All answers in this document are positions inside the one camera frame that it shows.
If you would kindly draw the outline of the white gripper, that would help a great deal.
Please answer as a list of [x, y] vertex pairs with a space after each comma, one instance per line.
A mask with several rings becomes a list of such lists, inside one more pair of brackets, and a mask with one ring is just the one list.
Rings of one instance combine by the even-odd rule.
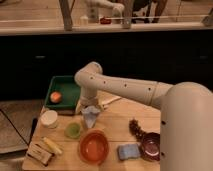
[[98, 109], [101, 109], [101, 105], [97, 97], [97, 90], [82, 87], [75, 113], [80, 114], [81, 110], [87, 106], [95, 106]]

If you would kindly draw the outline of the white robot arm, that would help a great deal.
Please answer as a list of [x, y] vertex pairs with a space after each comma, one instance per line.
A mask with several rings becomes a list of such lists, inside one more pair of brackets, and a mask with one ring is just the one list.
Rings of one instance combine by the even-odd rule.
[[79, 69], [80, 104], [99, 90], [151, 106], [160, 116], [160, 171], [213, 171], [213, 91], [195, 82], [174, 85], [106, 76], [97, 62]]

